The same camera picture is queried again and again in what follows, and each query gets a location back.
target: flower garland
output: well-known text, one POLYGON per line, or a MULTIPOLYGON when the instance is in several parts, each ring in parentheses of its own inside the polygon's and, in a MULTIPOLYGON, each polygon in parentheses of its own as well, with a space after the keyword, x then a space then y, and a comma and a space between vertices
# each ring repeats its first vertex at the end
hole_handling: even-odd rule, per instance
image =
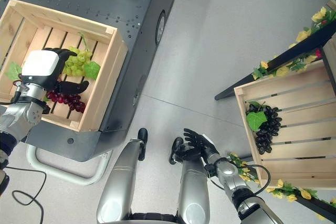
MULTIPOLYGON (((296 38, 296 42, 301 42, 307 39, 310 35, 316 33, 327 24, 336 20, 336 11, 328 10, 327 8, 322 7, 319 12, 315 13, 312 16, 311 20, 313 21, 311 27, 304 27, 303 31, 299 32, 298 37, 296 38)), ((289 48, 292 48, 295 45, 296 43, 291 44, 289 48)), ((252 76, 255 80, 257 80, 259 78, 269 75, 285 76, 289 71, 302 72, 306 70, 307 64, 321 58, 321 51, 319 49, 316 49, 273 71, 267 71, 267 62, 261 61, 259 68, 254 69, 252 76)))
MULTIPOLYGON (((231 160, 236 164, 238 167, 246 166, 247 162, 242 161, 236 153, 229 153, 229 157, 231 160)), ((238 168, 238 172, 240 177, 245 181, 254 181, 258 185, 260 185, 260 181, 258 179, 258 175, 255 171, 252 171, 248 168, 238 168)), ((266 191, 273 194, 274 197, 282 199, 283 197, 286 197, 289 202, 293 202, 297 200, 297 196, 301 195, 302 198, 305 199, 311 199, 315 198, 318 199, 330 206, 333 206, 336 208, 336 198, 333 198, 330 200, 330 202, 327 202, 323 199, 319 199, 317 196, 317 191, 307 188, 298 188, 295 186, 292 186, 291 183, 283 182, 282 179, 278 180, 277 187, 275 188, 267 188, 266 191)), ((325 220, 325 217, 317 214, 318 218, 320 220, 325 220)))

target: green grapes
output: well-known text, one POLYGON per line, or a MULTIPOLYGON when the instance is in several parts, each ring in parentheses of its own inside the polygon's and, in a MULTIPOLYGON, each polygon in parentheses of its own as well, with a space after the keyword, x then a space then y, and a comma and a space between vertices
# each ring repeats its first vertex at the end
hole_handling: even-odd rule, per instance
POLYGON ((69 47, 69 50, 75 52, 77 56, 69 57, 65 62, 62 73, 65 73, 67 76, 85 76, 85 65, 91 63, 92 52, 89 52, 87 49, 81 51, 76 47, 69 47))

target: wooden crate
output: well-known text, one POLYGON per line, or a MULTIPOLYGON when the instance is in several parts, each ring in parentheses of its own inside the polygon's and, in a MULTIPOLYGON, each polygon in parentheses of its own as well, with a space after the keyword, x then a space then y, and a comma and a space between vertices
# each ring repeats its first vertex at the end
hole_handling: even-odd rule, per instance
MULTIPOLYGON (((96 81, 88 79, 87 90, 80 94, 87 105, 85 112, 70 112, 67 105, 49 101, 51 113, 42 119, 74 131, 97 131, 128 51, 115 27, 10 0, 0 19, 1 101, 8 102, 15 92, 12 81, 5 76, 11 62, 23 65, 32 50, 44 47, 84 49, 78 32, 84 34, 89 50, 93 51, 92 60, 101 66, 96 81)), ((82 81, 82 77, 64 74, 61 78, 77 83, 82 81)))
MULTIPOLYGON (((336 97, 322 60, 302 73, 236 87, 235 93, 253 159, 269 169, 271 186, 281 178, 297 187, 336 188, 336 97), (282 109, 282 128, 273 137, 271 153, 258 153, 246 121, 248 101, 282 109)), ((267 174, 257 172, 264 185, 267 174)))

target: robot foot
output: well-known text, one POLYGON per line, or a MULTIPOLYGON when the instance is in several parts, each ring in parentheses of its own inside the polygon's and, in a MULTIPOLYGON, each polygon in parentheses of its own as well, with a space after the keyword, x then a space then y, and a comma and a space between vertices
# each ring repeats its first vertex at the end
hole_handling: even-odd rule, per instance
POLYGON ((145 128, 139 129, 138 139, 143 141, 143 144, 141 144, 141 151, 140 151, 138 160, 143 161, 145 159, 146 145, 147 145, 147 140, 148 140, 148 131, 145 128))

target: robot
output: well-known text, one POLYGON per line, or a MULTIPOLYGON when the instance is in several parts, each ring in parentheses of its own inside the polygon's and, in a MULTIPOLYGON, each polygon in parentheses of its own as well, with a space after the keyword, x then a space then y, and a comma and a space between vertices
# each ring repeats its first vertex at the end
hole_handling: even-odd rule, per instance
MULTIPOLYGON (((88 86, 58 81, 69 56, 67 49, 45 48, 33 51, 23 66, 21 80, 7 110, 0 116, 0 194, 9 183, 3 171, 17 143, 47 114, 50 108, 43 101, 47 91, 78 94, 88 86)), ((131 211, 137 162, 145 159, 148 132, 141 128, 138 138, 131 139, 120 154, 106 182, 97 210, 97 222, 109 224, 207 224, 210 220, 207 179, 217 176, 227 197, 235 206, 243 224, 283 224, 265 202, 253 193, 238 174, 238 167, 229 157, 221 157, 206 135, 184 129, 185 142, 175 139, 169 162, 182 163, 180 195, 176 215, 136 214, 131 211)))

